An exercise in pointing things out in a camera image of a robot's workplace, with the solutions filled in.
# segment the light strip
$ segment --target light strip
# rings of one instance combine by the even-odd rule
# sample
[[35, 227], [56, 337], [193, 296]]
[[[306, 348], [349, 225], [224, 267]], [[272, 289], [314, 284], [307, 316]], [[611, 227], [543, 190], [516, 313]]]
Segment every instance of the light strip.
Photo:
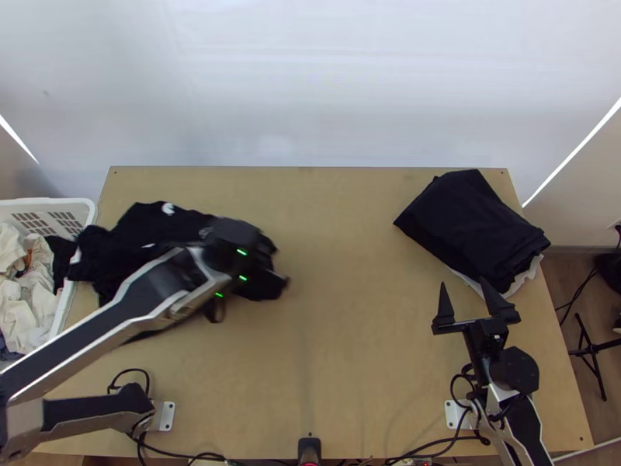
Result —
[[9, 135], [13, 139], [15, 139], [15, 142], [19, 144], [24, 151], [26, 151], [26, 153], [32, 158], [32, 160], [34, 160], [37, 164], [41, 165], [39, 161], [36, 160], [36, 157], [33, 155], [33, 153], [28, 149], [28, 147], [26, 147], [23, 141], [19, 139], [19, 136], [17, 135], [17, 133], [13, 130], [13, 128], [11, 128], [11, 125], [7, 123], [7, 121], [4, 119], [2, 115], [0, 115], [0, 127], [3, 127], [6, 130], [6, 132], [9, 133]]
[[558, 175], [558, 173], [565, 168], [565, 165], [567, 165], [572, 158], [574, 158], [576, 156], [576, 154], [582, 150], [582, 148], [593, 138], [593, 136], [595, 136], [599, 130], [602, 129], [602, 127], [608, 123], [608, 120], [610, 120], [612, 118], [612, 115], [614, 115], [617, 110], [621, 108], [621, 98], [619, 98], [619, 100], [617, 100], [615, 102], [615, 105], [613, 105], [610, 110], [608, 110], [608, 113], [606, 115], [604, 115], [604, 117], [599, 121], [599, 123], [597, 123], [595, 125], [595, 127], [593, 128], [593, 130], [588, 134], [587, 137], [585, 137], [585, 139], [578, 144], [578, 146], [567, 156], [567, 158], [565, 160], [563, 160], [559, 166], [556, 167], [556, 169], [550, 173], [550, 175], [546, 178], [546, 180], [541, 183], [541, 186], [538, 187], [536, 189], [536, 191], [533, 193], [533, 195], [531, 197], [529, 197], [529, 199], [522, 204], [522, 208], [526, 207], [527, 205], [529, 205], [530, 201], [535, 199], [535, 196], [539, 193], [541, 193], [541, 190], [543, 188], [545, 188], [547, 186], [547, 184], [552, 181], [552, 178], [554, 178], [554, 176]]

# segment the white laundry basket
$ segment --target white laundry basket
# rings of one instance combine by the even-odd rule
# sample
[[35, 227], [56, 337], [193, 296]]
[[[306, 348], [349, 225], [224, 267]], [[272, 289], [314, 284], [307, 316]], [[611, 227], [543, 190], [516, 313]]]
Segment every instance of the white laundry basket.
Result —
[[[24, 235], [38, 233], [42, 236], [56, 235], [73, 240], [84, 227], [96, 220], [96, 216], [97, 206], [89, 199], [30, 197], [0, 200], [0, 222], [12, 224]], [[72, 262], [78, 259], [78, 254], [76, 252]], [[75, 282], [65, 279], [50, 338], [54, 338], [62, 330], [75, 286]]]

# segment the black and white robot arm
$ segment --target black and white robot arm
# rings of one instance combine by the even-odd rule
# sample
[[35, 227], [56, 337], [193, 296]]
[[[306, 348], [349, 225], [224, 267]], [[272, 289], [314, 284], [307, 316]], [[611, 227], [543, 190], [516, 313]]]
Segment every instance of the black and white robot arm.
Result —
[[169, 429], [171, 420], [162, 416], [173, 404], [152, 401], [139, 384], [124, 385], [112, 395], [43, 396], [116, 346], [196, 311], [221, 322], [219, 303], [236, 288], [254, 287], [255, 299], [278, 297], [287, 280], [272, 271], [275, 251], [256, 227], [217, 218], [200, 245], [172, 247], [145, 264], [110, 303], [4, 370], [0, 463], [26, 456], [41, 442], [95, 430], [113, 428], [138, 438], [148, 429]]
[[445, 403], [447, 425], [455, 429], [463, 417], [461, 428], [480, 430], [492, 440], [505, 466], [552, 466], [533, 403], [539, 368], [520, 348], [505, 348], [508, 324], [520, 322], [519, 313], [485, 279], [480, 284], [490, 317], [455, 322], [443, 283], [432, 323], [434, 335], [461, 332], [470, 354], [470, 364], [461, 376], [469, 379], [474, 389], [465, 400]]

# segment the white backdrop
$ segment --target white backdrop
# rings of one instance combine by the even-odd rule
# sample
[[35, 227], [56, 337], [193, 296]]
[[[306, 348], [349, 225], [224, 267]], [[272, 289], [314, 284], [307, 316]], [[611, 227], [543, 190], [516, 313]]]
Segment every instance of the white backdrop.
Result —
[[621, 223], [621, 112], [524, 209], [552, 244], [615, 247]]
[[621, 2], [0, 0], [0, 114], [66, 196], [110, 165], [508, 167], [621, 96]]

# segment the wooden table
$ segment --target wooden table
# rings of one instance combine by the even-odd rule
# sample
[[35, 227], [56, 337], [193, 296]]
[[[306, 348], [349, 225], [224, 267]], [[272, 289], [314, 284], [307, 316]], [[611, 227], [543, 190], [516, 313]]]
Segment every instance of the wooden table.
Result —
[[[446, 282], [456, 316], [486, 315], [484, 302], [439, 260], [392, 225], [446, 169], [111, 168], [99, 224], [114, 226], [134, 202], [167, 200], [241, 218], [280, 249], [276, 269], [291, 277], [274, 302], [231, 299], [223, 324], [196, 315], [179, 328], [115, 349], [50, 394], [102, 394], [112, 377], [142, 367], [155, 398], [177, 403], [157, 447], [228, 457], [292, 458], [297, 439], [319, 436], [325, 457], [394, 456], [452, 436], [443, 402], [450, 378], [469, 362], [459, 334], [430, 324]], [[482, 170], [498, 195], [520, 206], [506, 170]], [[512, 297], [522, 323], [509, 344], [539, 364], [536, 406], [550, 451], [592, 446], [563, 337], [539, 271]], [[68, 323], [96, 300], [81, 283]], [[458, 394], [466, 388], [458, 389]], [[40, 451], [134, 456], [123, 434], [91, 433]], [[453, 456], [495, 454], [458, 442]]]

